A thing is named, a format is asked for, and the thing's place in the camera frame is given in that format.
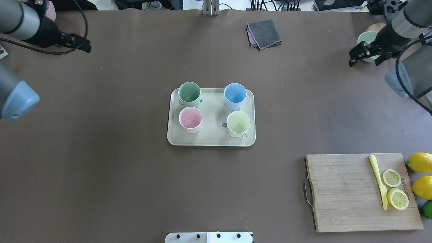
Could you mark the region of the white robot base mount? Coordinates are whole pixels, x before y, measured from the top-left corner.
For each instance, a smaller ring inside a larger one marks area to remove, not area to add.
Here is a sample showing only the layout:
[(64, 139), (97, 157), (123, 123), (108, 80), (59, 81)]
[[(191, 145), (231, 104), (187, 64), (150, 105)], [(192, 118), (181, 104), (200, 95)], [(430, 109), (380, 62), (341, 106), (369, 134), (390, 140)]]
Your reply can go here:
[(175, 232), (168, 233), (165, 243), (253, 243), (253, 232)]

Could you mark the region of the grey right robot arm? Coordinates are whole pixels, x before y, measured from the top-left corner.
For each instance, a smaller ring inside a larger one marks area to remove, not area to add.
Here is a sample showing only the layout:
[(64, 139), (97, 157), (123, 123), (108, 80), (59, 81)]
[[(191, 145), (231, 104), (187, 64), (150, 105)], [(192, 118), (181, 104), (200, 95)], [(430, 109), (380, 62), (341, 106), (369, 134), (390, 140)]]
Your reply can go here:
[(349, 65), (376, 56), (378, 66), (394, 58), (387, 84), (431, 113), (431, 37), (423, 34), (432, 25), (431, 1), (369, 0), (367, 8), (372, 15), (383, 15), (386, 26), (371, 43), (363, 40), (352, 48)]

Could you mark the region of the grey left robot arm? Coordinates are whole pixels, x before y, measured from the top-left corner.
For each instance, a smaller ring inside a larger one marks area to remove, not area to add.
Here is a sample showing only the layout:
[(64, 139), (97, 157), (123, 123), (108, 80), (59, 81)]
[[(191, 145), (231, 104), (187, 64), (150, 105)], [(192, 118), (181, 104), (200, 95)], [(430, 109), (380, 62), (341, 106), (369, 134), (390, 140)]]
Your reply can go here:
[[(84, 19), (83, 36), (60, 30), (53, 0), (2, 0), (1, 47), (17, 46), (40, 54), (91, 52), (88, 20), (77, 0), (72, 4)], [(18, 120), (40, 102), (31, 86), (1, 62), (1, 119)]]

